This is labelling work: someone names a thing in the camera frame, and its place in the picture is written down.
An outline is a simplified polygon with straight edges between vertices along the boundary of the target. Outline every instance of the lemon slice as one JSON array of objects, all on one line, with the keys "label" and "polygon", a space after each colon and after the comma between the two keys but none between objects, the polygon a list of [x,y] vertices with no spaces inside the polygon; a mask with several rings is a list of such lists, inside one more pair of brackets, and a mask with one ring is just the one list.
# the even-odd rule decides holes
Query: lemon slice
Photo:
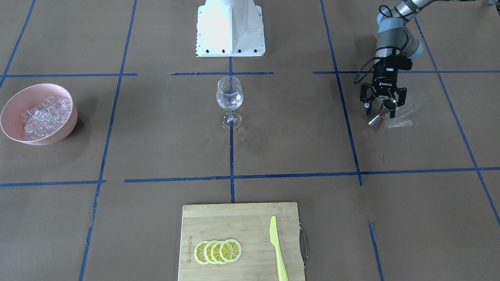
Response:
[{"label": "lemon slice", "polygon": [[208,242],[205,246],[205,249],[203,249],[203,256],[205,257],[205,260],[212,265],[216,265],[217,263],[214,261],[212,258],[212,247],[214,246],[215,243],[219,242],[218,240],[212,240]]},{"label": "lemon slice", "polygon": [[227,261],[223,260],[221,257],[221,247],[224,243],[225,241],[219,241],[213,244],[212,248],[210,249],[212,259],[218,265],[224,265],[227,263]]},{"label": "lemon slice", "polygon": [[204,254],[205,247],[207,246],[208,242],[209,241],[207,240],[201,241],[196,245],[196,247],[194,247],[194,260],[200,265],[206,265],[209,263]]},{"label": "lemon slice", "polygon": [[234,263],[242,255],[242,245],[238,240],[227,239],[220,247],[219,253],[223,261]]}]

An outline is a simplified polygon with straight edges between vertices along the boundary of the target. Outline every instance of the jigger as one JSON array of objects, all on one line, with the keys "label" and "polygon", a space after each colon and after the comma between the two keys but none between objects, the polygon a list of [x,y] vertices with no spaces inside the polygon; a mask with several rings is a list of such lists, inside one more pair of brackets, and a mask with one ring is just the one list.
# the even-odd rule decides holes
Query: jigger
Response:
[{"label": "jigger", "polygon": [[382,104],[380,105],[380,111],[372,120],[370,120],[370,122],[368,122],[368,125],[377,127],[380,123],[380,120],[382,120],[382,115],[396,110],[397,107],[398,102],[395,99],[393,99],[392,97],[384,98],[384,100],[382,100]]}]

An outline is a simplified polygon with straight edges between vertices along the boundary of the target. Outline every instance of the bowl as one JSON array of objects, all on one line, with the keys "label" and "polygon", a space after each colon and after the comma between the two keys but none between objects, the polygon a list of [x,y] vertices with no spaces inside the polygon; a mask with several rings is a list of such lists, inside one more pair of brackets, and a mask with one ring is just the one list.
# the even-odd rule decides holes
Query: bowl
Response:
[{"label": "bowl", "polygon": [[[50,96],[71,99],[71,111],[68,119],[50,135],[36,140],[25,140],[25,124],[22,113],[42,103]],[[3,133],[14,141],[34,146],[45,146],[66,138],[75,128],[77,119],[77,108],[68,90],[56,84],[44,83],[27,87],[9,99],[0,114],[0,127]]]}]

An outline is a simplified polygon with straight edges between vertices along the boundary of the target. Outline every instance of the yellow plastic knife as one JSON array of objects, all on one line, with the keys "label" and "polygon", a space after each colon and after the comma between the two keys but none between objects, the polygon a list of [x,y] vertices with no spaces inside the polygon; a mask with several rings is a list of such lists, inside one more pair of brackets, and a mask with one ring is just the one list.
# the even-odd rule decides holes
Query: yellow plastic knife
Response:
[{"label": "yellow plastic knife", "polygon": [[283,256],[281,254],[280,240],[278,239],[278,227],[276,226],[276,217],[274,215],[271,217],[271,223],[269,225],[269,240],[276,249],[276,263],[278,267],[279,281],[288,281],[287,270],[285,268],[285,263],[283,262]]}]

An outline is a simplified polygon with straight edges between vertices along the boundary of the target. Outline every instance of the wooden cutting board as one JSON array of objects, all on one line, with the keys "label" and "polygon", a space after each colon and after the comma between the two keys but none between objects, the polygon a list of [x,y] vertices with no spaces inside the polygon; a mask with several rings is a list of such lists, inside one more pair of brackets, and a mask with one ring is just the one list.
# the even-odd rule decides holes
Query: wooden cutting board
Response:
[{"label": "wooden cutting board", "polygon": [[[289,281],[305,281],[296,202],[184,205],[178,281],[278,281],[275,247],[269,241],[276,216],[279,245]],[[203,240],[236,239],[240,258],[226,264],[199,264],[195,246]]]}]

